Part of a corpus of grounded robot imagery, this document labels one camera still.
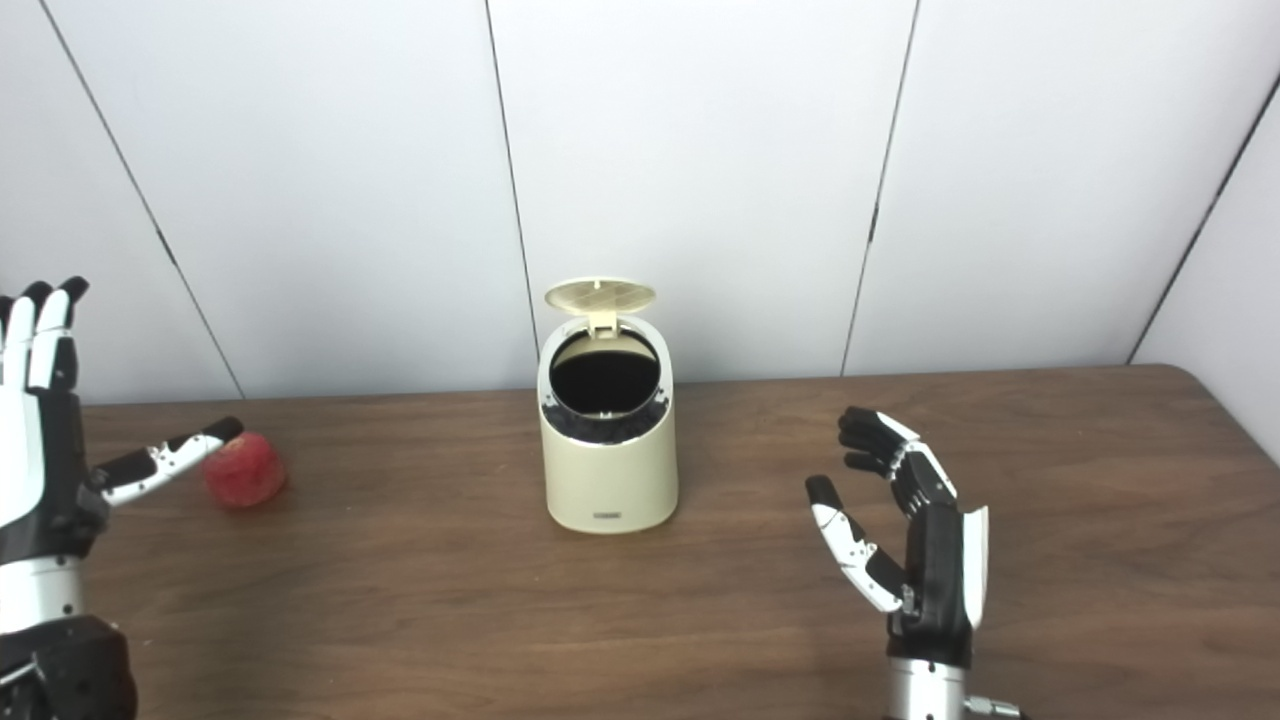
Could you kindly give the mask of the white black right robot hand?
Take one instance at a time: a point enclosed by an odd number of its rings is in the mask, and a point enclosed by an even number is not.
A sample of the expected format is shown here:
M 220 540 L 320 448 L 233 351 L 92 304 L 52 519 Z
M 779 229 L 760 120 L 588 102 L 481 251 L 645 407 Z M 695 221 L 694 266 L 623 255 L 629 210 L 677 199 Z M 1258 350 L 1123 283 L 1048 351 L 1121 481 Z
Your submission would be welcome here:
M 879 477 L 908 521 L 897 562 L 868 538 L 827 475 L 805 480 L 815 525 L 845 578 L 887 616 L 891 659 L 968 670 L 986 610 L 989 510 L 961 510 L 929 445 L 891 416 L 850 406 L 838 419 L 844 462 Z

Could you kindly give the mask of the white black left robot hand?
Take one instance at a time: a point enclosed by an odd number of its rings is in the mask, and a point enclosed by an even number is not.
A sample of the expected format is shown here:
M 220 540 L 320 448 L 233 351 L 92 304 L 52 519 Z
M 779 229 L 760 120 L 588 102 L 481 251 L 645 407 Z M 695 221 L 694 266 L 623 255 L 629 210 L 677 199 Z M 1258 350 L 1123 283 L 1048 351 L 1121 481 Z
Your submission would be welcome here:
M 90 287 L 73 275 L 3 297 L 3 564 L 84 559 L 114 507 L 174 480 L 239 437 L 236 416 L 91 466 L 72 327 Z

